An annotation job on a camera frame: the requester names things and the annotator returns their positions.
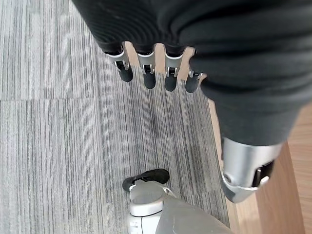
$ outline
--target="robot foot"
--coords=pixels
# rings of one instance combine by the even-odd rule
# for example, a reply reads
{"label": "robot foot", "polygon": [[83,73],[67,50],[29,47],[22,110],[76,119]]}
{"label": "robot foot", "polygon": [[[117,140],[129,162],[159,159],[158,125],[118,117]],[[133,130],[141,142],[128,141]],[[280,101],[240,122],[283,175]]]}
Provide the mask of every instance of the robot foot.
{"label": "robot foot", "polygon": [[143,181],[157,181],[158,183],[165,184],[168,182],[169,178],[170,176],[167,170],[154,169],[134,177],[126,178],[122,183],[122,188],[124,191],[129,192],[130,187],[135,184],[136,180],[141,179]]}

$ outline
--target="black fingertip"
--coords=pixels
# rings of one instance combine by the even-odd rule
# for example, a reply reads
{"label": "black fingertip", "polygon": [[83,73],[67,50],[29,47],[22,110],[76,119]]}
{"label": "black fingertip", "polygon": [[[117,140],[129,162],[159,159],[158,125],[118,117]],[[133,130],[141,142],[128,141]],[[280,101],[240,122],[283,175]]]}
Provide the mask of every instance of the black fingertip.
{"label": "black fingertip", "polygon": [[124,68],[122,68],[119,71],[119,75],[120,75],[121,79],[123,81],[125,81],[125,82],[132,81],[132,79],[133,79],[133,72],[132,72],[131,66],[129,66],[128,70],[125,70]]}
{"label": "black fingertip", "polygon": [[186,83],[185,83],[185,89],[188,93],[193,93],[198,87],[199,79],[198,75],[193,75],[193,77],[188,76]]}
{"label": "black fingertip", "polygon": [[146,73],[143,75],[144,76],[144,85],[148,89],[153,89],[156,85],[156,77],[155,73]]}
{"label": "black fingertip", "polygon": [[176,77],[174,77],[174,75],[170,74],[166,76],[165,88],[169,92],[172,92],[176,88]]}

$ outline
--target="black sleeve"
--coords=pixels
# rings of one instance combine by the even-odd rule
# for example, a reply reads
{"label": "black sleeve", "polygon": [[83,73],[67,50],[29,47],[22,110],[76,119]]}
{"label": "black sleeve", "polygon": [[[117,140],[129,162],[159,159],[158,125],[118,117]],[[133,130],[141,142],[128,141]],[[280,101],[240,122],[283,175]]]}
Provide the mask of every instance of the black sleeve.
{"label": "black sleeve", "polygon": [[196,48],[224,136],[281,143],[312,98],[311,0],[74,0],[99,45]]}

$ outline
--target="gray fabric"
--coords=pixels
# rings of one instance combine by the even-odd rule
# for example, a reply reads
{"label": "gray fabric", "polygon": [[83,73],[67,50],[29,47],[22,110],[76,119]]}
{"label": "gray fabric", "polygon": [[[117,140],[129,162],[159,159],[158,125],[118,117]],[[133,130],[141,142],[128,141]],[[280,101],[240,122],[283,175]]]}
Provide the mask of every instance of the gray fabric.
{"label": "gray fabric", "polygon": [[229,225],[207,99],[120,80],[68,0],[0,0],[0,233],[126,233],[124,178]]}

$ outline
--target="wooden floor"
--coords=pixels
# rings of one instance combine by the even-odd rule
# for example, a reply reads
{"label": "wooden floor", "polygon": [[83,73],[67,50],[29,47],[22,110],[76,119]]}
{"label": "wooden floor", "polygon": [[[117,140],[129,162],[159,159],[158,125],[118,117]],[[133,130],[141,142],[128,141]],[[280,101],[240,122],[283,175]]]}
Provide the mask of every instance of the wooden floor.
{"label": "wooden floor", "polygon": [[305,107],[288,140],[306,234],[312,233],[312,104]]}
{"label": "wooden floor", "polygon": [[[133,47],[127,44],[131,64],[139,65]],[[179,79],[186,79],[192,49],[187,48]],[[156,46],[156,71],[164,73],[164,50]],[[215,141],[221,156],[221,140],[214,103],[212,112]],[[312,105],[305,108],[289,141],[282,148],[270,182],[244,202],[227,202],[231,229],[237,234],[312,233]]]}

